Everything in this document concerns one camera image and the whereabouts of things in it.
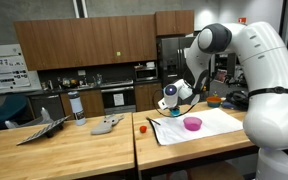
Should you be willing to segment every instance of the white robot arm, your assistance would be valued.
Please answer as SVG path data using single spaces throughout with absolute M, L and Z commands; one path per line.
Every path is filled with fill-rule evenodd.
M 178 90 L 174 95 L 191 92 L 187 94 L 195 96 L 191 105 L 196 104 L 210 56 L 221 52 L 237 55 L 248 84 L 249 108 L 243 128 L 260 147 L 257 179 L 288 179 L 288 50 L 268 23 L 206 26 L 187 54 L 195 84 L 191 91 L 186 90 L 186 83 L 174 85 Z M 171 94 L 161 100 L 164 109 L 176 106 L 169 98 Z

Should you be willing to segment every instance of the wooden countertop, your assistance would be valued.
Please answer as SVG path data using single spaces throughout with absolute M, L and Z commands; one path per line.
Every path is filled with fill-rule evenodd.
M 132 114 L 110 133 L 90 135 L 103 117 L 83 126 L 65 121 L 54 137 L 16 146 L 46 125 L 0 131 L 0 179 L 76 179 L 134 168 Z
M 188 105 L 181 106 L 181 113 L 185 112 L 189 107 L 190 106 Z M 208 109 L 211 108 L 207 106 L 206 102 L 201 102 L 197 103 L 190 112 Z M 241 121 L 246 114 L 246 112 L 242 111 L 221 109 Z M 161 112 L 169 115 L 168 110 Z M 133 113 L 136 156 L 139 170 L 146 170 L 158 166 L 174 164 L 190 159 L 254 146 L 254 144 L 249 141 L 243 130 L 169 146 L 162 146 L 157 143 L 151 125 L 145 119 L 146 116 L 152 119 L 162 117 L 162 115 L 160 115 L 156 110 Z M 146 133 L 141 133 L 139 131 L 139 127 L 142 125 L 148 127 Z

